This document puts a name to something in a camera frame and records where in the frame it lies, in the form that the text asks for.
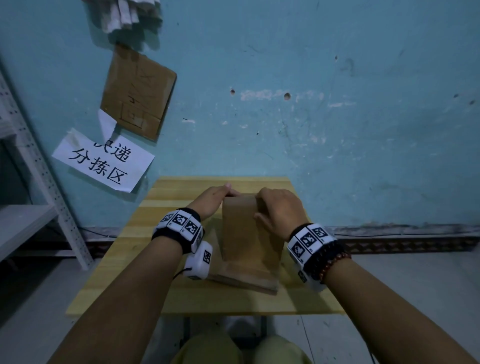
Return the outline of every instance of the blue wall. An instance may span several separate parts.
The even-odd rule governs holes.
[[[156,155],[137,193],[50,159],[81,225],[122,226],[159,176],[198,174],[287,175],[326,225],[480,222],[477,0],[162,12],[158,35],[128,39],[178,74],[158,142],[123,133]],[[47,155],[71,127],[100,139],[111,41],[80,0],[0,3],[1,62]]]

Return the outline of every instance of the tile floor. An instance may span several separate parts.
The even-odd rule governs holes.
[[[355,260],[446,330],[480,360],[480,251],[364,255]],[[73,259],[35,260],[0,277],[3,363],[45,363],[74,324],[64,315],[89,273]],[[197,317],[192,334],[209,326],[233,336],[259,335],[259,318]],[[317,364],[371,363],[347,316],[286,315],[267,321],[268,334],[296,343]],[[182,337],[182,318],[159,320],[143,363],[168,363]]]

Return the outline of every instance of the person's leg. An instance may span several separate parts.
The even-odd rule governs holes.
[[[252,364],[312,364],[312,362],[293,342],[275,335],[260,343],[253,354]]]
[[[171,364],[224,363],[243,364],[243,357],[227,333],[220,330],[191,338],[171,361]]]

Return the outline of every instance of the wooden table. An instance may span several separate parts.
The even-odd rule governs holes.
[[[210,186],[231,182],[243,193],[256,193],[262,187],[285,188],[292,192],[287,177],[162,177],[112,244],[85,286],[67,309],[68,315],[81,315],[150,242],[152,230],[169,211],[184,207]],[[213,218],[221,218],[221,207]],[[177,277],[168,292],[162,314],[278,315],[345,313],[329,290],[315,293],[303,286],[293,260],[284,246],[277,295],[226,286],[211,281]],[[184,259],[179,265],[183,268]]]

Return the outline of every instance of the metal shelf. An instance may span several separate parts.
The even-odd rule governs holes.
[[[0,260],[57,216],[54,206],[0,206]]]
[[[7,257],[40,228],[57,217],[59,226],[80,266],[89,269],[93,264],[92,256],[0,72],[0,138],[11,135],[14,135],[15,146],[48,205],[9,205],[0,210],[0,259]]]

